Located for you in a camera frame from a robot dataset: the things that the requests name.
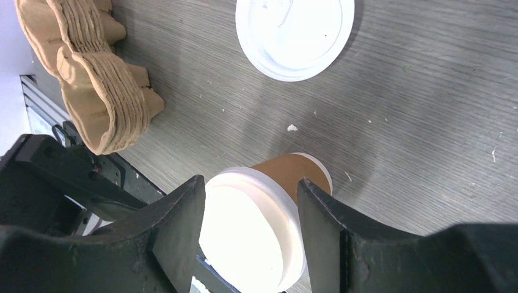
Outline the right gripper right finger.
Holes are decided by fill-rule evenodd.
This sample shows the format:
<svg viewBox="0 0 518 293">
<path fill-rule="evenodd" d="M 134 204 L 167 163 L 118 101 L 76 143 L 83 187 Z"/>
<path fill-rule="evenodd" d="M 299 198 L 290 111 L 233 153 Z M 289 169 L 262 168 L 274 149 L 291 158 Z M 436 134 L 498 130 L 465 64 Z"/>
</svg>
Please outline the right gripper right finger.
<svg viewBox="0 0 518 293">
<path fill-rule="evenodd" d="M 312 292 L 348 292 L 354 241 L 401 241 L 414 234 L 336 200 L 308 178 L 297 184 L 298 214 Z"/>
</svg>

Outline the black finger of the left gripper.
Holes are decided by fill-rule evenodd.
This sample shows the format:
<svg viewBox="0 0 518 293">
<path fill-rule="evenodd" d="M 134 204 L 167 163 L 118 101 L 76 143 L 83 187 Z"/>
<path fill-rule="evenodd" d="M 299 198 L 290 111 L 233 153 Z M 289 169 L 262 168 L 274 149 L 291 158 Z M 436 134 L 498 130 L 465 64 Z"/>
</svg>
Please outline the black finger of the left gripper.
<svg viewBox="0 0 518 293">
<path fill-rule="evenodd" d="M 121 155 L 96 156 L 49 135 L 23 134 L 1 156 L 2 225 L 68 236 L 87 212 L 114 222 L 164 195 Z"/>
</svg>

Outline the white plastic cup lid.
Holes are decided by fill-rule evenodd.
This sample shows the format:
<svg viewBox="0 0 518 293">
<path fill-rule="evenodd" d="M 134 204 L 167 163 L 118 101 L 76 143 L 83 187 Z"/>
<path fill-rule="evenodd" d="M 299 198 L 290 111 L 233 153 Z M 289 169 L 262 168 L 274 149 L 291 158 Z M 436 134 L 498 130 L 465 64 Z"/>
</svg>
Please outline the white plastic cup lid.
<svg viewBox="0 0 518 293">
<path fill-rule="evenodd" d="M 321 73 L 340 55 L 354 17 L 354 1 L 237 1 L 235 27 L 257 70 L 278 81 L 297 82 Z"/>
</svg>

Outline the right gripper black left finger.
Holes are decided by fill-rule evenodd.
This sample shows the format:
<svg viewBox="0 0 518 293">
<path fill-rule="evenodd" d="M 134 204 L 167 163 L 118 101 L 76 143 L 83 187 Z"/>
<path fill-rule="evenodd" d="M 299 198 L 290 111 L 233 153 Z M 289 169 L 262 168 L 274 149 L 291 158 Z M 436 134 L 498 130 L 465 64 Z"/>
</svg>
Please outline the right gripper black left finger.
<svg viewBox="0 0 518 293">
<path fill-rule="evenodd" d="M 115 236 L 95 271 L 94 292 L 189 292 L 205 203 L 195 175 L 162 199 L 97 229 Z"/>
</svg>

